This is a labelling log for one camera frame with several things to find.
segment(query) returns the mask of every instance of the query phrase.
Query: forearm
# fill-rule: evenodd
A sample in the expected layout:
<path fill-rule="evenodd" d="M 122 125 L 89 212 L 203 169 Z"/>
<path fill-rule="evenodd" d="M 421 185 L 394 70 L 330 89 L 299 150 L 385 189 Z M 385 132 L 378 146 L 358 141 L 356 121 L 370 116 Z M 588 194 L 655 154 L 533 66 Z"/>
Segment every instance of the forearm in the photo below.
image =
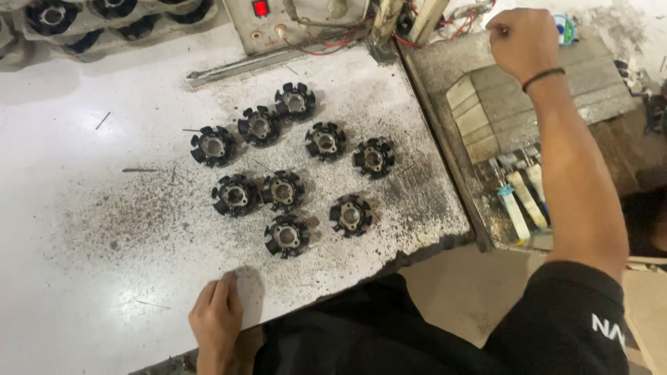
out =
<path fill-rule="evenodd" d="M 613 181 L 563 75 L 528 90 L 540 124 L 543 185 L 554 227 L 550 260 L 576 260 L 620 281 L 628 236 Z"/>

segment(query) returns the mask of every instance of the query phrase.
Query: fingers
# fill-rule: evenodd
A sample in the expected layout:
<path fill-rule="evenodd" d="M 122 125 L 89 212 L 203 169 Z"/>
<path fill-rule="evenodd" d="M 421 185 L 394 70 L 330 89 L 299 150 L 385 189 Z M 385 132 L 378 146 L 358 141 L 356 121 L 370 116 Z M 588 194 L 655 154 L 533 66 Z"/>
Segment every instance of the fingers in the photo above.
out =
<path fill-rule="evenodd" d="M 491 45 L 495 44 L 501 39 L 506 39 L 510 36 L 510 28 L 506 25 L 498 25 L 491 29 L 491 36 L 489 37 L 489 43 Z"/>
<path fill-rule="evenodd" d="M 520 17 L 520 9 L 512 9 L 510 11 L 502 11 L 497 16 L 491 18 L 491 21 L 486 24 L 487 30 L 492 30 L 497 27 L 511 27 L 514 21 Z"/>
<path fill-rule="evenodd" d="M 227 297 L 227 303 L 229 304 L 229 311 L 233 315 L 243 314 L 243 305 L 241 305 L 241 300 L 239 299 L 238 288 L 236 285 L 236 277 L 232 280 L 231 286 L 229 287 L 229 296 Z"/>
<path fill-rule="evenodd" d="M 215 292 L 216 284 L 217 281 L 212 281 L 206 284 L 204 289 L 201 290 L 201 293 L 199 293 L 199 297 L 197 297 L 197 301 L 195 302 L 195 307 L 192 308 L 192 311 L 205 308 L 206 306 L 211 304 L 211 299 L 213 298 L 213 293 Z"/>
<path fill-rule="evenodd" d="M 233 279 L 236 280 L 236 275 L 233 272 L 228 272 L 222 276 L 222 279 L 217 282 L 217 286 L 215 287 L 215 293 L 211 301 L 212 304 L 224 308 L 224 310 L 228 309 L 227 296 L 229 295 L 229 286 Z"/>

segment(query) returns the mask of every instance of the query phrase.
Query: hand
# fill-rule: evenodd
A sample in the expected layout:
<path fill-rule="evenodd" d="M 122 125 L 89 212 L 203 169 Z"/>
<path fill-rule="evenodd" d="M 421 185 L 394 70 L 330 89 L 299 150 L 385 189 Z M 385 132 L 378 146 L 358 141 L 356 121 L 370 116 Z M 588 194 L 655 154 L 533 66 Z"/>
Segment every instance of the hand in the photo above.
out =
<path fill-rule="evenodd" d="M 199 344 L 197 373 L 224 374 L 243 321 L 236 275 L 228 272 L 222 279 L 208 283 L 187 319 Z"/>
<path fill-rule="evenodd" d="M 558 67 L 558 29 L 546 9 L 503 11 L 486 25 L 496 63 L 523 85 Z"/>

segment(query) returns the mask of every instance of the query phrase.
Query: red indicator light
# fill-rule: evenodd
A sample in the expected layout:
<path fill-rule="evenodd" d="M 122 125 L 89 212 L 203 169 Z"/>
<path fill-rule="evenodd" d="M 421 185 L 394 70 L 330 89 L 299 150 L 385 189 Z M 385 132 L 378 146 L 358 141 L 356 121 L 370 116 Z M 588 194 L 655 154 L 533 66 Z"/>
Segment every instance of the red indicator light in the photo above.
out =
<path fill-rule="evenodd" d="M 266 0 L 254 1 L 252 7 L 257 17 L 269 14 L 269 5 L 266 3 Z"/>

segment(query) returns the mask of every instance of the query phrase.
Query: white workbench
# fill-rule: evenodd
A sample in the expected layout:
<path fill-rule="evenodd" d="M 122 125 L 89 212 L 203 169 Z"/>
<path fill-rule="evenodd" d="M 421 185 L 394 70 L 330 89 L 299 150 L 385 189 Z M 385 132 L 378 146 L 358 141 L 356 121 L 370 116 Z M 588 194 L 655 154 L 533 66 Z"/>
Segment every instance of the white workbench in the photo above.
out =
<path fill-rule="evenodd" d="M 138 370 L 196 347 L 187 313 L 225 271 L 239 270 L 250 327 L 373 276 L 398 251 L 470 230 L 399 62 L 379 66 L 356 45 L 196 92 L 183 80 L 242 57 L 227 23 L 94 63 L 0 73 L 3 371 Z M 315 119 L 288 127 L 272 147 L 243 145 L 223 169 L 192 159 L 193 133 L 182 129 L 224 125 L 237 136 L 232 121 L 243 109 L 272 104 L 288 81 L 315 91 Z M 317 121 L 337 122 L 351 139 L 335 163 L 306 154 L 303 137 Z M 398 162 L 387 178 L 368 181 L 350 155 L 377 135 L 394 140 Z M 264 247 L 275 216 L 268 207 L 233 219 L 211 206 L 223 175 L 260 179 L 277 169 L 300 173 L 307 190 L 297 213 L 311 244 L 289 260 Z M 348 193 L 361 193 L 379 218 L 360 238 L 343 239 L 328 220 Z"/>

